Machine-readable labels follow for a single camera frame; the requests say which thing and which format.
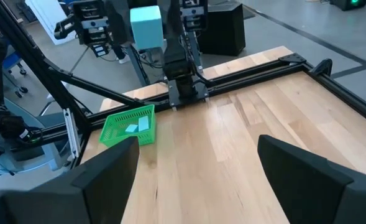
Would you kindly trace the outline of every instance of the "metal frame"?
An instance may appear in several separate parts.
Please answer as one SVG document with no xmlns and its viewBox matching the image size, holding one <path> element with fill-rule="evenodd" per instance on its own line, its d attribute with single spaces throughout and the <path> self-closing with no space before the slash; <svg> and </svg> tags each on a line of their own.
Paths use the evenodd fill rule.
<svg viewBox="0 0 366 224">
<path fill-rule="evenodd" d="M 72 73 L 68 73 L 58 68 L 43 56 L 39 48 L 29 39 L 29 36 L 14 20 L 10 12 L 2 5 L 2 3 L 0 3 L 0 31 L 9 38 L 13 47 L 21 54 L 22 59 L 32 69 L 49 93 L 53 95 L 57 103 L 64 110 L 69 108 L 71 113 L 74 114 L 78 133 L 83 135 L 81 138 L 82 150 L 79 158 L 74 162 L 75 166 L 80 164 L 80 160 L 85 153 L 85 147 L 88 143 L 90 133 L 96 129 L 102 128 L 108 115 L 148 104 L 155 105 L 155 112 L 171 108 L 168 101 L 168 93 L 152 96 L 143 100 L 137 98 L 133 99 L 81 78 L 74 77 Z M 214 78 L 210 80 L 212 84 L 207 85 L 207 88 L 209 97 L 212 97 L 292 73 L 305 72 L 366 118 L 366 102 L 335 82 L 330 77 L 331 68 L 332 61 L 330 59 L 324 60 L 316 67 L 313 67 L 298 54 L 291 54 L 272 62 Z M 124 105 L 86 117 L 81 112 L 72 96 L 62 85 L 61 81 L 121 102 Z M 68 137 L 65 124 L 45 128 L 42 130 L 42 133 L 42 141 L 32 146 L 48 144 Z"/>
</svg>

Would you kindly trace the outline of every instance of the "chair wheel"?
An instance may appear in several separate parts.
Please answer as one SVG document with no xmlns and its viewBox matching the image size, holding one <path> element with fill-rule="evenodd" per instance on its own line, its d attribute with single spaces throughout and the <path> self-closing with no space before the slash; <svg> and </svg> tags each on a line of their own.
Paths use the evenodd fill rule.
<svg viewBox="0 0 366 224">
<path fill-rule="evenodd" d="M 20 87 L 21 93 L 28 93 L 28 89 L 24 86 Z"/>
<path fill-rule="evenodd" d="M 19 92 L 19 91 L 15 91 L 14 92 L 19 98 L 22 98 L 22 95 L 21 95 L 21 93 Z"/>
</svg>

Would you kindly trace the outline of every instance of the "gray floor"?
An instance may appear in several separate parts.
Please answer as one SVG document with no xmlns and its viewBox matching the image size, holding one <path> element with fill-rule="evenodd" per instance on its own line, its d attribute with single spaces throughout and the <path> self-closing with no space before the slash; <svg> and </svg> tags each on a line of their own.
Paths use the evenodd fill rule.
<svg viewBox="0 0 366 224">
<path fill-rule="evenodd" d="M 310 3 L 305 2 L 305 0 L 240 1 L 268 16 L 308 32 L 366 60 L 366 6 L 362 9 L 342 12 L 329 4 Z M 361 66 L 358 62 L 262 16 L 247 19 L 244 24 L 246 48 L 239 55 L 240 57 L 284 45 L 308 59 L 313 65 L 325 58 L 331 58 L 334 62 L 333 73 Z M 78 77 L 121 93 L 140 87 L 139 80 L 130 63 L 120 65 L 118 62 L 107 62 L 96 58 L 92 51 L 85 52 L 86 47 L 79 45 L 77 40 L 54 46 L 38 23 L 27 27 L 27 31 L 51 61 L 65 70 L 71 70 L 75 67 L 73 73 Z M 113 59 L 113 53 L 107 55 L 106 58 Z M 234 58 L 203 55 L 203 64 L 204 67 L 210 67 Z M 29 93 L 21 99 L 17 98 L 13 92 L 7 92 L 6 96 L 32 114 L 38 115 L 47 102 L 48 93 L 29 68 L 27 69 L 29 75 L 25 77 L 19 75 L 16 69 L 13 69 L 13 73 L 16 74 L 17 81 L 29 89 Z M 157 74 L 156 71 L 149 71 L 149 73 Z M 337 81 L 366 100 L 366 70 L 337 78 Z M 103 100 L 102 96 L 74 86 L 69 86 L 68 90 L 93 111 L 99 109 Z M 47 113 L 58 111 L 61 109 L 54 103 Z M 18 178 L 5 176 L 0 182 L 0 189 L 29 189 L 55 175 L 52 172 L 40 170 L 30 174 L 26 173 Z"/>
</svg>

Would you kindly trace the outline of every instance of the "green plastic basket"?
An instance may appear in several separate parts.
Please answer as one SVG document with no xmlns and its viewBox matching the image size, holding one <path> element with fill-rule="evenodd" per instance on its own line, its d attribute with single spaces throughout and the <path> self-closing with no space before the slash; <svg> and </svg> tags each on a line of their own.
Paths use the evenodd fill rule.
<svg viewBox="0 0 366 224">
<path fill-rule="evenodd" d="M 103 130 L 101 131 L 99 141 L 105 144 L 107 147 L 111 147 L 128 137 L 137 136 L 141 146 L 154 143 L 156 128 L 154 108 L 154 105 L 148 105 L 109 115 L 106 119 Z M 149 129 L 137 133 L 125 132 L 126 128 L 130 124 L 138 124 L 139 118 L 143 116 L 149 117 Z"/>
</svg>

